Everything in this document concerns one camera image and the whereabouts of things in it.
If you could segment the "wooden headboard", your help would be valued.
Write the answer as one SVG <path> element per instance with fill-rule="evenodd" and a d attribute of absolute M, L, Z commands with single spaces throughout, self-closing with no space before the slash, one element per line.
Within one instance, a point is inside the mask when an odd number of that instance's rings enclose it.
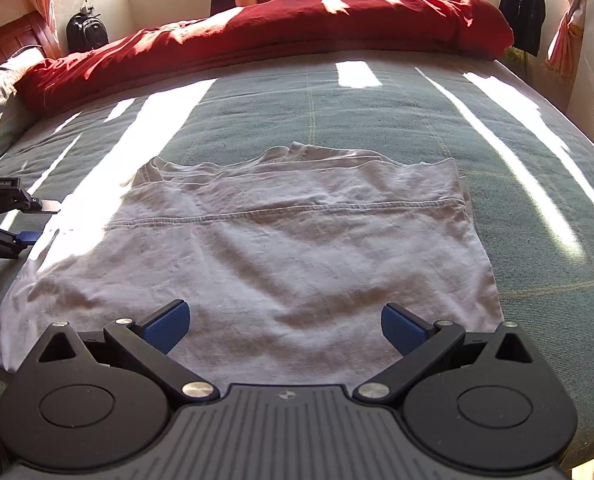
<path fill-rule="evenodd" d="M 0 64 L 24 47 L 38 47 L 45 58 L 62 55 L 58 40 L 38 11 L 0 27 Z"/>

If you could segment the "black backpack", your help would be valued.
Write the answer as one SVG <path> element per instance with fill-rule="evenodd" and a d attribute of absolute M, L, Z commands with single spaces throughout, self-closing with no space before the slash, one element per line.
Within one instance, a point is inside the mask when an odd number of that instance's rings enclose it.
<path fill-rule="evenodd" d="M 88 52 L 110 42 L 100 14 L 92 6 L 74 14 L 66 25 L 66 40 L 70 53 Z"/>

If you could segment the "black hanging jacket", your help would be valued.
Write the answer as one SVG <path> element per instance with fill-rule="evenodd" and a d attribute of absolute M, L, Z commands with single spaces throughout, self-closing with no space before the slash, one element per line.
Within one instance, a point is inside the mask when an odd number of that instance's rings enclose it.
<path fill-rule="evenodd" d="M 545 21 L 545 0 L 500 0 L 498 8 L 513 30 L 513 47 L 536 58 Z"/>

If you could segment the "green plaid bed blanket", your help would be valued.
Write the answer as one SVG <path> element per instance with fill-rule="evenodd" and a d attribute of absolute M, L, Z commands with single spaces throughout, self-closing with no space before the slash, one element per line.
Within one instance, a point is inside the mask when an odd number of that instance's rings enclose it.
<path fill-rule="evenodd" d="M 298 141 L 398 162 L 453 158 L 472 191 L 503 312 L 539 344 L 574 399 L 568 466 L 594 458 L 594 144 L 502 65 L 372 52 L 374 86 L 336 78 L 332 55 L 236 65 L 197 103 L 181 77 L 35 124 L 0 162 L 50 198 L 73 192 L 120 138 L 181 122 L 163 158 L 230 164 Z"/>

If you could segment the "red duvet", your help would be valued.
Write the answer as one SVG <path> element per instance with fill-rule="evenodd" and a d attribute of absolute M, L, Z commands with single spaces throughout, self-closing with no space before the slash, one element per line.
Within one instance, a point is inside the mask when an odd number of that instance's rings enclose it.
<path fill-rule="evenodd" d="M 487 0 L 271 0 L 46 58 L 15 89 L 32 112 L 50 116 L 163 78 L 270 58 L 384 50 L 494 60 L 513 43 Z"/>

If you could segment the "white printed t-shirt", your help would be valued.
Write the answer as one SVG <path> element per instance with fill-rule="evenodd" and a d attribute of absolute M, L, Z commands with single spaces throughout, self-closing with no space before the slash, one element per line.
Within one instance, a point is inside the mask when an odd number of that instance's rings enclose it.
<path fill-rule="evenodd" d="M 175 298 L 192 327 L 172 355 L 218 386 L 358 385 L 396 359 L 379 328 L 391 301 L 473 332 L 503 318 L 453 160 L 296 143 L 79 185 L 0 304 L 0 367 L 54 321 L 99 330 Z"/>

